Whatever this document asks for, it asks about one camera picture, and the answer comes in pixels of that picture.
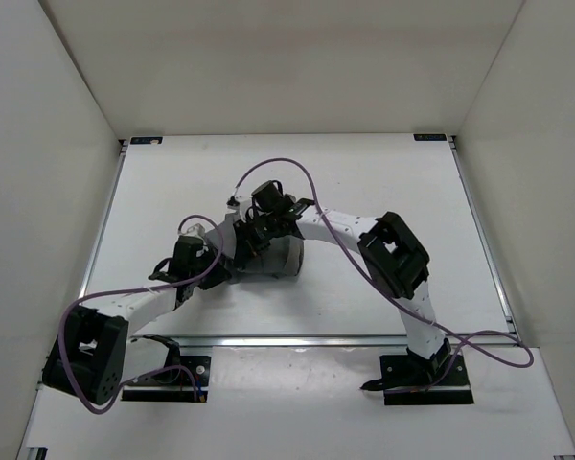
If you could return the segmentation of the grey pleated skirt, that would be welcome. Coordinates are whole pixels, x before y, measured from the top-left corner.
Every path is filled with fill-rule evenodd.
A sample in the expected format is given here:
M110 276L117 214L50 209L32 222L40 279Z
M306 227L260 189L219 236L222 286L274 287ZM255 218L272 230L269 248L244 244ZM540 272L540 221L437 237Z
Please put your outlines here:
M266 248L252 250L245 240L244 222L236 213L224 216L218 230L210 230L204 240L219 250L223 240L222 266L235 278L270 276L296 277L301 270L304 241L293 236L273 238Z

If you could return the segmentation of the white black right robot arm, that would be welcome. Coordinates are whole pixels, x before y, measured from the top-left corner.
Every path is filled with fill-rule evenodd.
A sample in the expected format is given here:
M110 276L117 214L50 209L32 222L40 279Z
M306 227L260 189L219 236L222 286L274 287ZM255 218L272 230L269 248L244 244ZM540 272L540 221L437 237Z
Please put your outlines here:
M411 375L429 384L444 374L450 346L430 300L430 257L398 214L367 218L341 213L312 199L295 199L278 181L266 181L244 203L232 197L229 206L235 217L236 266L263 256L283 238L332 243L348 256L358 254L373 288L397 305Z

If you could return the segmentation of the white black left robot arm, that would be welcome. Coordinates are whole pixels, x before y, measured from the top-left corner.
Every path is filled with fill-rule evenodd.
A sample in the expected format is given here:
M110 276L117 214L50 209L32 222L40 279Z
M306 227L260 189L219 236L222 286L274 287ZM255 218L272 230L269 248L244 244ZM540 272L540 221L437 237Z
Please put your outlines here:
M173 253L153 269L150 287L87 294L67 307L41 372L43 385L79 398L96 415L122 387L155 376L170 381L184 372L174 340L137 333L175 311L197 288L223 283L225 238L220 232L178 237Z

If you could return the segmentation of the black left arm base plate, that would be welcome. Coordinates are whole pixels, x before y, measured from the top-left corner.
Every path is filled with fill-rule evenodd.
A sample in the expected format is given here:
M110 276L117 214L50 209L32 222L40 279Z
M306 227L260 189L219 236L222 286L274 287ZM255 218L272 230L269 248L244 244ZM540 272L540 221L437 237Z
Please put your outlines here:
M174 339L147 334L126 345L121 400L149 403L206 403L212 356L181 347Z

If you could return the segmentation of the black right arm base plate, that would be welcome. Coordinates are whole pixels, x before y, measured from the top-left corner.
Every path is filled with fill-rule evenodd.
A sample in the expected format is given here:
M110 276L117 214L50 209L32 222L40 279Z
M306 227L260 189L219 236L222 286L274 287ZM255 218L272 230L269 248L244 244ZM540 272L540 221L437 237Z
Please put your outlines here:
M434 377L407 355L382 355L379 363L380 377L363 383L360 389L381 392L386 406L474 404L467 366L460 354L450 357Z

